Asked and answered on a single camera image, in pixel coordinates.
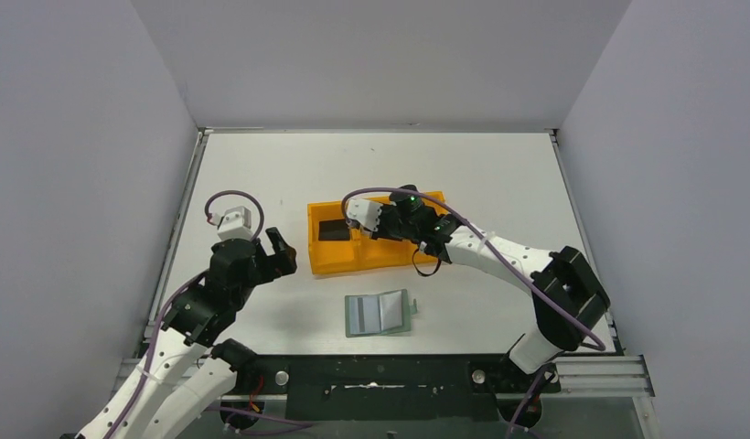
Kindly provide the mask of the yellow three-compartment bin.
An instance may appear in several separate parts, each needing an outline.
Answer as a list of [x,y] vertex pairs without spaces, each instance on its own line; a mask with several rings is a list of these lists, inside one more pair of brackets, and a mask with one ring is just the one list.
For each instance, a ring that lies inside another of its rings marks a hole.
[[436,258],[419,253],[417,246],[408,241],[373,240],[352,229],[349,241],[319,241],[318,222],[338,219],[344,219],[339,201],[311,203],[307,206],[308,256],[314,275],[408,266],[414,262],[437,262]]

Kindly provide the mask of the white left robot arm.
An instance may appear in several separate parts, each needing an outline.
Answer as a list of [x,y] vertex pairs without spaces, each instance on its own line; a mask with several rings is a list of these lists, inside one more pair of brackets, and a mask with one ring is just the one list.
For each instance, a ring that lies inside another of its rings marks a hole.
[[148,348],[121,387],[77,438],[175,438],[215,400],[232,390],[256,355],[219,337],[236,320],[255,287],[297,270],[296,250],[280,231],[260,240],[214,244],[208,269],[163,305]]

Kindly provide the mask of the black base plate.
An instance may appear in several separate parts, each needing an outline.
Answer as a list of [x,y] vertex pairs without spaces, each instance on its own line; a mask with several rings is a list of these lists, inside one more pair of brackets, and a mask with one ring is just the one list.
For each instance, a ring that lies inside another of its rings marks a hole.
[[220,400],[281,402],[285,418],[304,422],[493,422],[536,377],[502,354],[260,355]]

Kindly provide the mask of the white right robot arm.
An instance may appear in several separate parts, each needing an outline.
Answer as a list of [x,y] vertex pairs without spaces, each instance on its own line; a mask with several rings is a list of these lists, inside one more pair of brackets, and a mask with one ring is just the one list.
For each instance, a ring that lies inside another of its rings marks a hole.
[[479,270],[528,295],[536,324],[508,351],[522,372],[531,374],[564,352],[576,351],[605,316],[610,299],[584,254],[571,246],[559,251],[533,248],[484,231],[446,204],[406,185],[385,203],[353,200],[348,223],[373,240],[408,241],[440,262]]

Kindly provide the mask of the green card holder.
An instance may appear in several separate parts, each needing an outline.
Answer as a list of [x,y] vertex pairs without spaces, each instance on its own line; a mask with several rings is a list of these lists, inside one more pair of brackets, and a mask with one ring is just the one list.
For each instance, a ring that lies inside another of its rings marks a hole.
[[346,295],[344,312],[346,337],[389,336],[412,330],[418,306],[406,289],[400,289]]

